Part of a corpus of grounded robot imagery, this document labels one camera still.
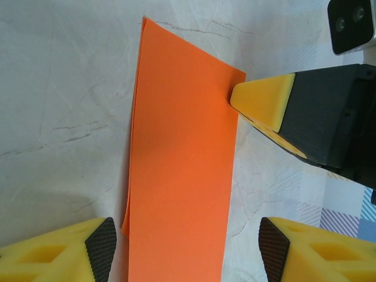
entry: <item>camera lens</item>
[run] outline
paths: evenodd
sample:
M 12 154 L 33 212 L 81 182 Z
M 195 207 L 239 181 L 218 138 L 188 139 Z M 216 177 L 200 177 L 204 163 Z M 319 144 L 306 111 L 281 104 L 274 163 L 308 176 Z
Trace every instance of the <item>camera lens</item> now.
M 355 22 L 362 20 L 362 18 L 364 17 L 364 8 L 362 6 L 356 7 L 355 10 L 354 10 L 354 16 L 353 17 L 354 17 Z
M 343 31 L 343 29 L 345 28 L 345 20 L 343 18 L 337 19 L 336 28 L 338 32 Z

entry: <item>yellow foam block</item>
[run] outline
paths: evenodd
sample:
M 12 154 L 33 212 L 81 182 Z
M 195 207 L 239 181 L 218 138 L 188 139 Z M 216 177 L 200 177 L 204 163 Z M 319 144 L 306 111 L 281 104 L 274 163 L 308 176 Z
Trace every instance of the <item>yellow foam block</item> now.
M 231 105 L 252 122 L 279 132 L 295 80 L 295 73 L 239 83 Z
M 286 260 L 283 259 L 284 239 L 290 242 Z M 376 281 L 374 243 L 270 217 L 261 221 L 259 244 L 269 281 Z M 281 279 L 278 276 L 280 267 L 283 269 Z
M 34 237 L 0 249 L 0 282 L 107 281 L 115 245 L 110 218 Z
M 273 140 L 279 146 L 285 148 L 286 150 L 288 150 L 289 152 L 291 152 L 291 153 L 293 153 L 293 154 L 295 154 L 297 156 L 303 157 L 305 159 L 307 158 L 307 156 L 302 151 L 300 151 L 299 149 L 297 149 L 295 146 L 291 145 L 288 141 L 284 140 L 276 132 L 270 130 L 269 128 L 267 128 L 265 126 L 259 125 L 256 122 L 252 122 L 250 119 L 248 119 L 247 117 L 243 116 L 242 114 L 240 114 L 240 115 L 242 117 L 244 117 L 246 119 L 246 121 L 248 121 L 258 131 L 260 131 L 262 134 L 264 134 L 265 136 L 267 136 L 269 139 Z

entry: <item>white marble surface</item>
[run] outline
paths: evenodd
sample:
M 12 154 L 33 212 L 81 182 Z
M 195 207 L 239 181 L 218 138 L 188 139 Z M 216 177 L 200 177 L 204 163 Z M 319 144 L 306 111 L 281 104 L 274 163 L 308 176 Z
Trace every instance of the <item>white marble surface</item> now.
M 96 216 L 121 221 L 143 15 L 256 79 L 362 61 L 332 54 L 327 2 L 1 0 L 0 246 Z M 324 187 L 324 171 L 241 120 L 222 281 L 266 281 L 261 216 L 299 220 L 299 203 L 320 206 Z

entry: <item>gray vein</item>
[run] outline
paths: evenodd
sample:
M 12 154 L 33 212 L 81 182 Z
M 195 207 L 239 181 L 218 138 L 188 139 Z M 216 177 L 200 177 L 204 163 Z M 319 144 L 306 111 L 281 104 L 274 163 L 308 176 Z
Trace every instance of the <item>gray vein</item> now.
M 107 189 L 106 191 L 104 191 L 102 194 L 100 194 L 100 195 L 98 196 L 98 198 L 97 198 L 95 201 L 92 201 L 92 202 L 90 202 L 90 203 L 88 203 L 88 204 L 86 204 L 86 205 L 80 207 L 80 208 L 79 208 L 78 210 L 76 210 L 74 213 L 77 213 L 77 212 L 79 212 L 80 210 L 83 210 L 85 207 L 91 206 L 92 204 L 98 202 L 98 201 L 99 201 L 99 198 L 102 197 L 104 194 L 106 194 L 108 191 L 110 191 L 112 188 L 113 188 L 113 186 L 112 186 L 111 188 Z
M 162 25 L 169 25 L 171 26 L 171 28 L 173 29 L 177 29 L 178 31 L 194 31 L 194 32 L 200 32 L 200 33 L 209 33 L 209 34 L 214 34 L 214 35 L 218 35 L 218 36 L 221 36 L 221 37 L 226 37 L 227 39 L 230 39 L 228 36 L 226 35 L 222 35 L 222 34 L 219 34 L 217 32 L 211 32 L 211 31 L 201 31 L 199 29 L 189 29 L 189 28 L 180 28 L 176 25 L 173 25 L 173 24 L 170 24 L 168 22 L 157 22 L 157 23 L 160 23 Z
M 245 222 L 245 224 L 244 224 L 243 227 L 240 229 L 240 231 L 237 232 L 236 234 L 232 235 L 232 236 L 230 237 L 229 240 L 232 241 L 236 236 L 238 236 L 241 232 L 243 232 L 243 230 L 244 230 L 244 228 L 246 227 L 247 223 L 248 223 L 248 220 Z
M 72 127 L 69 127 L 69 126 L 57 127 L 57 128 L 54 128 L 53 130 L 58 130 L 58 129 L 72 129 L 72 128 L 76 128 L 76 127 L 79 127 L 79 125 L 72 126 Z
M 68 143 L 68 142 L 76 141 L 76 140 L 79 140 L 79 139 L 83 139 L 83 138 L 89 137 L 90 135 L 91 135 L 91 133 L 88 133 L 88 134 L 81 136 L 81 137 L 70 138 L 67 141 L 64 141 L 63 143 Z
M 31 152 L 35 152 L 35 151 L 38 151 L 38 150 L 42 150 L 43 148 L 44 148 L 44 146 L 40 146 L 40 147 L 32 147 L 32 148 L 25 149 L 25 150 L 8 151 L 8 152 L 1 154 L 0 157 L 16 156 L 16 155 L 19 155 L 19 154 L 22 154 L 22 153 L 31 153 Z
M 93 128 L 93 129 L 91 129 L 91 130 L 89 130 L 89 131 L 101 130 L 101 129 L 106 128 L 106 127 L 108 127 L 108 125 L 104 125 L 104 126 L 96 127 L 96 128 Z
M 219 25 L 223 28 L 226 28 L 230 31 L 239 31 L 239 32 L 246 33 L 246 34 L 253 34 L 253 35 L 261 36 L 260 34 L 258 34 L 256 32 L 244 31 L 244 30 L 242 30 L 242 29 L 238 28 L 237 26 L 230 24 L 230 23 L 221 23 L 221 22 L 218 22 L 218 21 L 211 21 L 211 22 L 214 23 L 215 25 Z

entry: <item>striped fabric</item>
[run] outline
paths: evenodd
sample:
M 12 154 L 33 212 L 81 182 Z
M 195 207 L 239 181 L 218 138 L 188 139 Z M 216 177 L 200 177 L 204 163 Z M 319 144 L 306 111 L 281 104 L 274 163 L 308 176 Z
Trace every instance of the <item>striped fabric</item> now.
M 360 219 L 358 238 L 376 243 L 376 222 Z
M 320 227 L 346 236 L 357 237 L 360 219 L 337 211 L 323 209 Z
M 362 203 L 362 211 L 360 217 L 369 221 L 376 222 L 376 206 L 371 204 L 372 189 L 366 188 L 364 190 L 364 197 Z
M 318 227 L 321 219 L 321 207 L 307 203 L 299 203 L 297 206 L 297 221 L 307 225 Z
M 338 174 L 335 174 L 333 172 L 328 172 L 328 177 L 338 179 L 338 180 L 345 180 L 345 181 L 351 181 L 350 179 L 344 178 L 342 176 L 339 176 Z

